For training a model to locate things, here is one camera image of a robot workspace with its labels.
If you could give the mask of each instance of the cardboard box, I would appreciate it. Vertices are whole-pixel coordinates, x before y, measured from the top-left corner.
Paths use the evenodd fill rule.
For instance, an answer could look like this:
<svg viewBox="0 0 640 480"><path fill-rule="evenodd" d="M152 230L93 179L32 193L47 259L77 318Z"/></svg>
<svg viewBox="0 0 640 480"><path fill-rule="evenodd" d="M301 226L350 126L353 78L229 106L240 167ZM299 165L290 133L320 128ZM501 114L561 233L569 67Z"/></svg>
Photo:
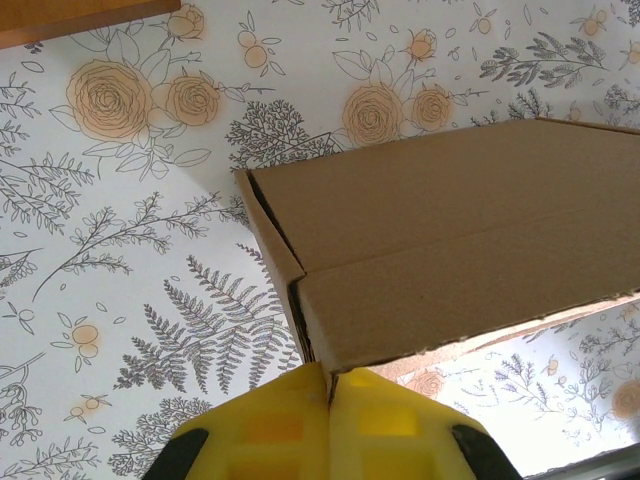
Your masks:
<svg viewBox="0 0 640 480"><path fill-rule="evenodd" d="M527 120L236 178L304 359L395 379L637 296L638 133Z"/></svg>

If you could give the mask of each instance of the botanical print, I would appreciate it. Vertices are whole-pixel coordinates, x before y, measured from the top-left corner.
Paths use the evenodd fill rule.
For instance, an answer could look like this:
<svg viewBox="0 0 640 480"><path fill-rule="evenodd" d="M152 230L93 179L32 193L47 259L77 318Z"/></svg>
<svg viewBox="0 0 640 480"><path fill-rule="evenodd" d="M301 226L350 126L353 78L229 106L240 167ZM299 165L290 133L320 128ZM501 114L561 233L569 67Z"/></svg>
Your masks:
<svg viewBox="0 0 640 480"><path fill-rule="evenodd" d="M640 412L640 380L630 380L620 386L613 396L613 414L622 420Z"/></svg>
<svg viewBox="0 0 640 480"><path fill-rule="evenodd" d="M31 327L31 325L29 325L29 322L31 322L35 318L35 314L33 313L33 310L24 308L18 311L15 305L13 305L13 303L11 302L7 302L7 306L10 308L11 313L8 315L3 315L2 318L17 319L18 323L20 324L20 326L25 332L30 333L31 335L35 335L33 332L33 328Z"/></svg>
<svg viewBox="0 0 640 480"><path fill-rule="evenodd" d="M100 463L98 459L98 447L93 442L87 442L84 438L71 441L70 437L60 443L52 443L48 448L36 450L31 459L22 459L4 470L0 479L27 479L36 476L69 480L82 480L87 476L86 470L95 469Z"/></svg>
<svg viewBox="0 0 640 480"><path fill-rule="evenodd" d="M478 14L478 18L473 22L473 24L471 25L471 28L469 29L470 32L473 32L474 30L478 30L481 34L486 35L487 33L489 33L491 31L491 16L494 15L498 9L494 8L493 10L491 10L490 12L487 12L485 14L482 13L482 9L480 8L480 6L476 3L473 2L473 8L476 11L476 14Z"/></svg>
<svg viewBox="0 0 640 480"><path fill-rule="evenodd" d="M509 120L524 120L525 118L553 118L553 106L549 102L543 102L538 91L531 87L526 93L518 93L514 101L509 102ZM500 122L500 115L496 110L491 110L489 115L482 118L471 117L471 123L476 127L493 125Z"/></svg>
<svg viewBox="0 0 640 480"><path fill-rule="evenodd" d="M5 288L27 278L38 269L35 263L29 261L29 256L38 250L40 249L0 255L0 288L2 289L0 292L2 295Z"/></svg>
<svg viewBox="0 0 640 480"><path fill-rule="evenodd" d="M150 26L163 28L167 37L146 58L136 41L144 31L142 20L124 29L74 35L77 43L106 59L80 67L66 89L68 105L50 109L69 130L100 141L83 155L97 157L98 165L105 158L115 158L115 171L138 171L140 181L148 174L164 178L171 165L185 168L205 162L210 149L174 155L171 139L188 128L213 122L224 99L245 102L245 93L269 90L252 88L250 83L230 87L203 70L189 72L185 64L200 62L201 54L179 57L172 53L176 41L200 40L205 19L198 7L185 4L166 23Z"/></svg>
<svg viewBox="0 0 640 480"><path fill-rule="evenodd" d="M438 394L444 386L445 379L437 371L430 372L416 372L414 377L404 384L405 387L421 393L425 397L429 397L433 400L438 398Z"/></svg>
<svg viewBox="0 0 640 480"><path fill-rule="evenodd" d="M217 208L219 197L215 194L194 198L193 202L185 202L182 213L175 210L166 216L159 214L162 210L162 198L162 195L154 192L150 197L135 202L137 209L133 220L125 221L118 218L111 207L104 207L95 214L84 217L83 223L89 227L86 233L77 228L75 235L70 237L79 247L78 251L44 279L33 298L35 299L42 287L60 272L79 275L89 268L104 268L112 273L122 272L129 275L133 271L122 256L115 257L109 252L98 255L95 249L148 244L160 255L164 255L171 247L171 235L160 236L156 230L157 226L164 226L169 231L177 230L188 238L200 238L206 236L208 230L207 227L199 225L201 219L210 220L211 214L217 214L223 221L232 218L229 209Z"/></svg>
<svg viewBox="0 0 640 480"><path fill-rule="evenodd" d="M586 33L588 36L593 37L601 29L605 32L607 31L606 27L604 26L604 22L606 20L607 12L604 10L598 10L596 12L596 6L594 5L588 17L576 18L571 22L571 24L580 25L580 27L578 28L579 32L584 31L584 33Z"/></svg>
<svg viewBox="0 0 640 480"><path fill-rule="evenodd" d="M9 442L10 446L20 447L25 441L36 442L42 436L42 430L36 428L42 408L29 405L26 382L29 367L43 356L41 352L16 367L0 365L0 444Z"/></svg>
<svg viewBox="0 0 640 480"><path fill-rule="evenodd" d="M56 348L72 349L76 354L75 358L75 372L80 372L83 365L91 366L91 359L98 356L100 349L100 332L98 329L87 323L88 316L83 316L75 321L65 315L58 312L58 318L65 327L62 332L63 341L52 342L51 345Z"/></svg>
<svg viewBox="0 0 640 480"><path fill-rule="evenodd" d="M373 15L380 13L378 0L325 0L322 6L333 16L332 23L338 28L346 27L348 32L354 26L361 30L363 22L371 23Z"/></svg>
<svg viewBox="0 0 640 480"><path fill-rule="evenodd" d="M333 52L338 67L350 77L367 82L347 99L342 113L342 129L334 138L345 149L366 147L432 133L452 125L456 105L466 107L470 97L487 91L454 93L427 79L436 77L436 69L426 67L437 50L437 37L428 29L418 33L409 30L407 48L387 46L379 58L366 51ZM392 66L401 65L400 56L408 63L394 76Z"/></svg>
<svg viewBox="0 0 640 480"><path fill-rule="evenodd" d="M247 12L247 23L240 22L242 30L238 34L238 43L244 48L244 63L249 68L260 69L264 77L270 71L278 75L286 75L278 62L272 60L276 52L271 45L278 45L282 40L277 37L256 38L256 24L251 12Z"/></svg>
<svg viewBox="0 0 640 480"><path fill-rule="evenodd" d="M620 66L620 70L629 64L631 64L631 68L633 68L634 65L640 63L640 42L632 42L629 40L629 48L620 50L620 53L625 55L624 62L622 62L622 65Z"/></svg>
<svg viewBox="0 0 640 480"><path fill-rule="evenodd" d="M639 0L620 0L629 6L629 24L635 27L640 23L640 1Z"/></svg>
<svg viewBox="0 0 640 480"><path fill-rule="evenodd" d="M300 364L236 170L538 117L640 128L637 0L219 7L0 51L0 479L139 478ZM628 446L636 303L397 381L524 475Z"/></svg>
<svg viewBox="0 0 640 480"><path fill-rule="evenodd" d="M204 14L195 5L185 3L180 10L169 15L169 20L167 20L166 24L160 23L154 25L154 27L161 27L167 30L167 40L165 42L171 41L172 46L176 40L180 42L194 38L201 40L205 27Z"/></svg>
<svg viewBox="0 0 640 480"><path fill-rule="evenodd" d="M109 466L120 477L130 474L142 477L172 433L187 420L202 415L212 407L209 402L198 398L165 398L160 402L157 412L138 417L135 430L120 430L114 435L113 442L126 453L111 455Z"/></svg>
<svg viewBox="0 0 640 480"><path fill-rule="evenodd" d="M242 248L254 257L257 254ZM189 256L187 265L213 303L206 304L200 297L165 280L165 293L184 323L170 322L146 304L145 317L157 343L132 339L139 356L123 355L126 367L120 369L114 388L132 388L149 382L161 389L170 383L186 393L186 365L191 364L203 393L209 391L209 372L215 367L218 386L227 394L243 358L251 357L251 388L258 385L275 355L280 356L281 363L291 362L295 346L273 291L255 293L257 286L247 287L243 285L243 278L211 271L193 256Z"/></svg>
<svg viewBox="0 0 640 480"><path fill-rule="evenodd" d="M500 47L493 54L494 60L482 63L480 78L493 77L495 82L506 76L507 82L514 82L516 87L529 85L538 78L547 88L560 85L571 88L582 81L584 69L608 70L602 64L605 51L593 41L571 37L571 43L563 44L548 33L538 35L542 38L534 37L534 44L526 47L533 51L534 58L523 60L517 49Z"/></svg>
<svg viewBox="0 0 640 480"><path fill-rule="evenodd" d="M302 123L302 115L283 100L247 103L242 120L234 120L225 137L239 146L229 156L231 168L271 167L342 151L331 132L311 136Z"/></svg>

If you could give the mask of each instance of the branch drawing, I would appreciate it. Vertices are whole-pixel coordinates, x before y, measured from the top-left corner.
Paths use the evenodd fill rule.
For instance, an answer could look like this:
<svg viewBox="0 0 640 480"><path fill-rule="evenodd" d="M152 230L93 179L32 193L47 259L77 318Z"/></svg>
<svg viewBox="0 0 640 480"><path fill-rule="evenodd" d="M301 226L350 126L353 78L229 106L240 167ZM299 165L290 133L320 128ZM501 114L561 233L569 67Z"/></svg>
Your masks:
<svg viewBox="0 0 640 480"><path fill-rule="evenodd" d="M582 353L595 353L603 355L610 352L618 345L624 347L622 354L628 355L635 350L635 346L640 340L640 326L635 319L630 319L624 323L624 327L611 327L608 335L588 334L580 342Z"/></svg>
<svg viewBox="0 0 640 480"><path fill-rule="evenodd" d="M533 403L541 414L556 412L549 404L549 394L540 382L535 381L533 363L524 362L514 353L510 360L502 361L502 368L495 371L495 379L505 382L503 390L514 394L514 402Z"/></svg>
<svg viewBox="0 0 640 480"><path fill-rule="evenodd" d="M613 85L604 96L604 103L614 110L622 110L623 115L640 111L640 97L625 90L620 85Z"/></svg>
<svg viewBox="0 0 640 480"><path fill-rule="evenodd" d="M189 271L213 299L205 304L196 295L164 281L167 297L180 313L183 322L171 323L151 305L145 305L145 317L157 343L133 337L138 355L123 355L125 368L114 388L131 388L149 382L161 389L170 383L186 392L189 363L196 381L208 393L208 377L215 368L218 385L225 394L243 358L250 356L249 385L256 387L267 367L279 358L284 367L295 363L292 338L283 323L282 306L271 291L258 291L256 285L242 286L243 278L211 271L195 257L187 259Z"/></svg>
<svg viewBox="0 0 640 480"><path fill-rule="evenodd" d="M516 99L509 102L509 120L523 120L525 118L553 118L553 106L549 102L540 99L538 91L531 87L526 94L518 92ZM500 122L500 116L495 110L491 110L489 116L481 119L471 117L471 123L476 127L494 125Z"/></svg>
<svg viewBox="0 0 640 480"><path fill-rule="evenodd" d="M342 28L346 24L349 32L354 22L358 30L361 30L363 19L371 23L373 13L380 13L378 0L362 0L360 2L356 0L326 0L322 6L331 15L335 14L335 20L331 23L338 25L338 28Z"/></svg>
<svg viewBox="0 0 640 480"><path fill-rule="evenodd" d="M165 398L156 413L138 417L135 430L120 430L113 443L126 453L114 453L107 464L118 476L142 477L158 456L173 432L184 422L213 408L209 402L193 398Z"/></svg>
<svg viewBox="0 0 640 480"><path fill-rule="evenodd" d="M232 170L260 168L297 160L331 155L342 149L331 132L310 136L301 124L300 113L283 100L248 102L242 121L234 120L226 135L231 145L240 146L229 159Z"/></svg>
<svg viewBox="0 0 640 480"><path fill-rule="evenodd" d="M0 442L4 437L12 435L9 444L22 446L25 439L35 442L42 436L42 430L33 428L39 423L38 417L42 414L42 409L28 404L29 391L25 383L29 378L29 366L43 356L44 352L39 353L17 367L0 365L0 380L15 374L21 375L20 380L9 382L0 389ZM13 422L13 433L2 428L7 421Z"/></svg>
<svg viewBox="0 0 640 480"><path fill-rule="evenodd" d="M122 256L116 257L109 252L94 253L96 249L122 247L123 245L152 245L160 255L164 255L171 247L171 236L161 236L156 226L164 225L167 230L179 230L189 238L206 236L206 227L199 225L201 219L210 220L212 213L217 213L221 220L226 220L229 212L224 208L217 208L219 197L210 194L208 197L194 198L193 202L185 202L185 210L180 213L173 211L165 217L159 216L160 200L163 197L155 192L146 199L136 202L138 207L135 219L122 220L110 206L104 207L95 214L83 218L88 227L86 232L77 228L71 241L78 245L75 255L68 258L37 288L33 298L38 296L42 287L59 272L79 275L88 268L106 268L109 272L121 271L128 275L133 269L124 261Z"/></svg>
<svg viewBox="0 0 640 480"><path fill-rule="evenodd" d="M0 195L5 198L2 210L11 210L11 221L35 220L39 229L64 235L63 221L69 219L80 197L73 184L93 185L93 179L89 169L83 169L82 162L76 165L68 153L58 162L47 153L40 163L32 158L31 165L0 159Z"/></svg>
<svg viewBox="0 0 640 480"><path fill-rule="evenodd" d="M564 393L567 395L566 401L571 402L580 399L587 404L584 411L579 411L576 407L567 409L567 415L571 419L580 417L588 421L596 431L600 432L602 423L609 417L610 412L598 413L597 400L607 398L612 392L613 381L603 376L611 371L611 360L604 358L585 358L580 362L580 380L565 385Z"/></svg>
<svg viewBox="0 0 640 480"><path fill-rule="evenodd" d="M482 63L480 78L493 77L495 82L506 76L507 82L515 82L516 87L529 85L539 78L547 88L560 85L571 88L582 80L581 71L585 68L608 71L602 65L605 51L591 40L571 37L571 43L562 44L547 33L538 34L542 38L534 38L534 44L526 47L535 58L522 60L515 48L500 47L493 54L493 60ZM548 69L543 70L543 66L548 66Z"/></svg>
<svg viewBox="0 0 640 480"><path fill-rule="evenodd" d="M13 72L9 76L9 82L7 85L0 85L0 113L6 113L14 120L18 119L18 114L24 114L29 118L34 118L34 115L40 115L40 112L33 106L33 102L24 103L25 97L30 93L36 93L36 91L28 87L28 82L23 82L20 85L15 83L16 72Z"/></svg>
<svg viewBox="0 0 640 480"><path fill-rule="evenodd" d="M635 27L640 23L640 0L621 0L629 5L629 24Z"/></svg>
<svg viewBox="0 0 640 480"><path fill-rule="evenodd" d="M87 467L98 466L100 460L97 450L96 445L85 442L83 438L77 443L71 443L71 438L67 438L63 445L52 443L46 450L38 448L34 460L24 459L14 463L5 469L0 479L27 479L35 476L51 479L57 474L60 476L56 478L60 479L88 480L88 477L80 472Z"/></svg>
<svg viewBox="0 0 640 480"><path fill-rule="evenodd" d="M38 250L41 249L0 255L0 288L7 288L36 271L38 267L29 261L29 255Z"/></svg>
<svg viewBox="0 0 640 480"><path fill-rule="evenodd" d="M13 303L7 302L7 305L11 309L11 313L8 315L3 315L2 318L17 318L20 327L22 327L25 332L34 335L33 328L31 328L31 325L29 325L29 322L31 322L35 318L33 310L25 308L18 311Z"/></svg>

